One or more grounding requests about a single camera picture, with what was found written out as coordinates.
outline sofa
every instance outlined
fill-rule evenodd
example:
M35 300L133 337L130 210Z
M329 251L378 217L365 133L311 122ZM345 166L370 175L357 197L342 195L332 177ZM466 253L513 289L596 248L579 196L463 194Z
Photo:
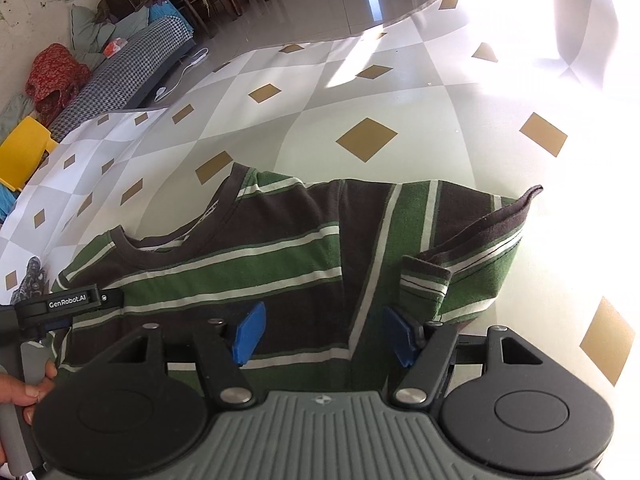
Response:
M97 25L86 11L83 7L72 8L72 48L76 59L87 63L94 72L78 96L50 124L51 137L56 142L86 120L110 111L139 107L162 76L195 46L193 31L175 16L165 16L147 25L144 21L136 22L132 15L124 24ZM132 36L121 51L110 59L100 58L108 41L126 38L128 32Z

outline green striped shirt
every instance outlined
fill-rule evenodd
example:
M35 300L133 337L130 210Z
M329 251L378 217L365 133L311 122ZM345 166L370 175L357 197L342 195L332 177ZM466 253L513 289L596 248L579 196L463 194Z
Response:
M449 182L306 184L235 164L205 213L164 237L121 227L96 237L53 290L118 287L123 308L74 319L57 333L75 370L146 322L170 337L222 317L239 322L262 300L267 329L242 370L257 390L381 388L392 353L382 308L460 322L495 299L530 201ZM168 365L191 384L194 365Z

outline hand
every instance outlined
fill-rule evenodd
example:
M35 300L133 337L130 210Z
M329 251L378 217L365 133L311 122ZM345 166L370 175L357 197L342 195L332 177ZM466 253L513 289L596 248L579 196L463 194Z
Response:
M57 374L56 366L51 361L47 361L45 377L37 386L24 384L14 377L0 374L0 403L10 402L16 406L25 406L22 414L27 424L31 425L36 404L53 389L54 383L52 379ZM6 455L4 454L4 449L2 449L2 444L0 444L0 465L5 462Z

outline gold diamond pattern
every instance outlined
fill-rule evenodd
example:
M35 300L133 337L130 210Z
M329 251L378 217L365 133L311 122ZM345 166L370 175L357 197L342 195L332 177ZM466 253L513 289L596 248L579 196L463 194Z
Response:
M471 57L484 59L485 61L492 61L494 63L498 62L498 58L495 57L494 50L488 43L480 43L480 46Z
M359 74L356 74L356 77L363 77L366 79L375 79L377 77L380 77L383 74L386 74L387 72L389 72L389 70L393 70L393 69L389 66L371 65L370 67L364 69Z
M336 142L362 162L367 162L397 134L392 129L367 117Z
M440 7L438 7L438 10L455 9L457 4L458 0L442 0L440 2Z
M84 199L84 202L82 202L82 205L80 206L80 209L78 209L78 214L76 216L80 216L80 213L82 211L84 211L85 209L87 209L91 205L91 202L93 200L94 200L94 194L93 193L89 193L89 196Z
M129 198L131 198L132 196L134 196L137 192L139 192L142 189L142 179L140 179L139 181L137 181L133 186L131 186L129 189L127 189L123 194L122 194L122 199L120 200L120 205L124 204L127 200L129 200Z
M37 229L38 227L40 227L42 224L44 224L44 221L44 209L41 209L38 213L36 213L36 216L33 217L34 228Z
M148 118L149 118L149 115L146 112L143 113L142 115L139 115L138 117L136 117L136 120L135 120L136 126L138 126L139 124L142 124Z
M109 171L109 168L111 166L113 166L113 163L115 162L115 160L112 158L109 162L107 162L106 164L104 164L102 166L102 174L107 173L107 171Z
M615 386L635 338L634 329L607 298L602 298L580 348Z
M553 156L558 156L567 137L564 132L536 113L530 115L520 131Z
M284 48L281 48L278 52L284 52L285 54L291 54L292 52L297 52L299 50L304 50L305 47L299 46L298 44L290 44Z
M274 95L279 94L280 92L281 90L279 88L276 88L274 85L269 83L251 92L249 94L249 97L253 99L255 102L261 103L273 97Z
M9 272L4 277L4 283L6 285L6 290L11 290L12 288L14 288L14 286L17 286L18 285L18 273L15 272L15 270L12 270L12 272Z
M65 163L62 165L62 169L66 170L66 168L71 166L75 161L76 161L76 155L73 154L67 160L65 160Z
M174 124L178 124L181 120L183 120L191 112L193 112L193 106L186 105L182 110L180 110L177 114L175 114L172 117L172 119L174 120Z
M223 63L222 65L220 65L218 68L214 68L213 69L213 73L216 73L218 70L222 70L225 66L227 66L229 63L231 63L230 61L227 61L226 63Z
M209 180L212 176L214 176L217 172L222 170L228 163L232 162L233 159L231 155L227 152L222 152L210 158L207 162L205 162L202 166L200 166L196 170L196 176L201 184L204 184L207 180Z

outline houndstooth cushion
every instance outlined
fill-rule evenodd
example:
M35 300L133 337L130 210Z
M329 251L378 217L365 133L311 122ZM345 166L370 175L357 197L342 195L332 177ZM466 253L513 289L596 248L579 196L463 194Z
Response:
M51 137L60 142L84 121L123 109L153 72L192 35L175 16L151 23L105 62L78 97L62 110L49 127Z

